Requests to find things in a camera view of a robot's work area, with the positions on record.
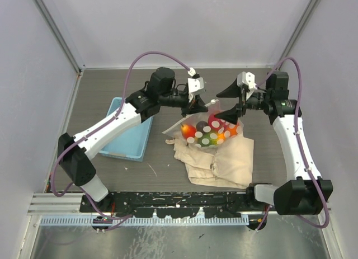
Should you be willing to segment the dark purple fake plum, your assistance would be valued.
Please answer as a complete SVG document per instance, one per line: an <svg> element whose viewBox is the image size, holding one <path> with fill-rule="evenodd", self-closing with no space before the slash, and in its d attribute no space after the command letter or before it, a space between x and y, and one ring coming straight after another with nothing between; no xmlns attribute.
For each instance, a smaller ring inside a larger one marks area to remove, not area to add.
<svg viewBox="0 0 358 259"><path fill-rule="evenodd" d="M206 121L199 121L196 124L195 128L196 128L196 131L204 133L205 132L204 128L207 127L207 126L208 126L208 124L207 124Z"/></svg>

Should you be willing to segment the red fake apple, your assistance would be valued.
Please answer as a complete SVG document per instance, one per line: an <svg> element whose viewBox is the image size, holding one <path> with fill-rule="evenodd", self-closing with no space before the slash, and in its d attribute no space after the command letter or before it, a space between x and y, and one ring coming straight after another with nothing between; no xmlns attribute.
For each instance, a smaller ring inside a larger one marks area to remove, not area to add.
<svg viewBox="0 0 358 259"><path fill-rule="evenodd" d="M215 113L210 114L208 117L208 125L216 132L222 133L226 127L226 121L215 117Z"/></svg>

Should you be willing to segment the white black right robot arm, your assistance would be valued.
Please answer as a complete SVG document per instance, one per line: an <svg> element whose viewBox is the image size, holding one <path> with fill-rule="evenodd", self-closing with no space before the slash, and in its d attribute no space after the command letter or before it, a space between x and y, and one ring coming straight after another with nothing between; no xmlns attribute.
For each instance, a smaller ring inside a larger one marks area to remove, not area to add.
<svg viewBox="0 0 358 259"><path fill-rule="evenodd" d="M217 94L218 98L238 99L233 108L217 117L233 123L247 110L261 110L281 144L287 181L279 187L266 183L250 185L245 197L250 210L257 211L269 204L280 215L318 215L333 192L333 184L322 178L313 161L303 131L302 112L297 100L289 99L288 83L286 72L274 72L265 88L260 89L254 74L242 72Z"/></svg>

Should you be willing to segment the clear polka dot zip bag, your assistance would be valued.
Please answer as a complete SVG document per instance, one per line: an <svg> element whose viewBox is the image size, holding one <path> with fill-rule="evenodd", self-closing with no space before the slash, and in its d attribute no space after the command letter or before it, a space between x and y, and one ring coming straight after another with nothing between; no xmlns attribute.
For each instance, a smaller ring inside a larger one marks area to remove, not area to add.
<svg viewBox="0 0 358 259"><path fill-rule="evenodd" d="M243 134L243 123L239 120L232 124L215 117L220 113L218 99L206 104L208 112L187 115L162 133L181 140L183 143L197 148L218 148L227 140Z"/></svg>

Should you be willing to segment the orange fake fruit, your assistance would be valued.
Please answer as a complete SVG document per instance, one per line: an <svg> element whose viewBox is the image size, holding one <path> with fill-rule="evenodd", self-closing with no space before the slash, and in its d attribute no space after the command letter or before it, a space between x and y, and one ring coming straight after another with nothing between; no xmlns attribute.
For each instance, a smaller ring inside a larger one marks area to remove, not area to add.
<svg viewBox="0 0 358 259"><path fill-rule="evenodd" d="M242 133L242 128L239 124L229 124L218 131L218 138L216 139L217 144L222 144L226 140Z"/></svg>

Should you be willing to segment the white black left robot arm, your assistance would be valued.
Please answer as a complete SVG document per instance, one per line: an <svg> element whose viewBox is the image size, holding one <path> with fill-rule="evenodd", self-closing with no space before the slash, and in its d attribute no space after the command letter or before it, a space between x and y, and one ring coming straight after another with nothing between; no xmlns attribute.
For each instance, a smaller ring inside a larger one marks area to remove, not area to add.
<svg viewBox="0 0 358 259"><path fill-rule="evenodd" d="M105 145L159 113L162 106L180 108L183 116L208 111L200 97L205 91L203 78L194 69L188 74L184 89L178 90L174 71L158 68L144 87L123 99L112 114L75 136L64 133L59 137L56 163L91 197L92 206L99 212L110 209L112 198L91 160Z"/></svg>

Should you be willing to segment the green fake fruit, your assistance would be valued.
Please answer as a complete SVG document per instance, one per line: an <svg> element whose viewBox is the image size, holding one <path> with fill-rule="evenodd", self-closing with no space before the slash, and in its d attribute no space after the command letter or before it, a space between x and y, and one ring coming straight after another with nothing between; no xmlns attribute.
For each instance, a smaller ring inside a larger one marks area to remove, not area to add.
<svg viewBox="0 0 358 259"><path fill-rule="evenodd" d="M219 135L216 132L204 133L202 137L197 138L197 144L201 147L216 147L218 145Z"/></svg>

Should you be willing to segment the red yellow fake pear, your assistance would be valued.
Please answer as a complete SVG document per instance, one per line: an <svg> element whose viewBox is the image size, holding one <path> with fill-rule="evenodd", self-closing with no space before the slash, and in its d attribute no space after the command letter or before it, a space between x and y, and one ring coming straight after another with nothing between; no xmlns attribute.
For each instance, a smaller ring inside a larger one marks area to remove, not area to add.
<svg viewBox="0 0 358 259"><path fill-rule="evenodd" d="M196 128L190 124L182 124L181 125L181 134L182 136L187 138L194 138L196 133Z"/></svg>

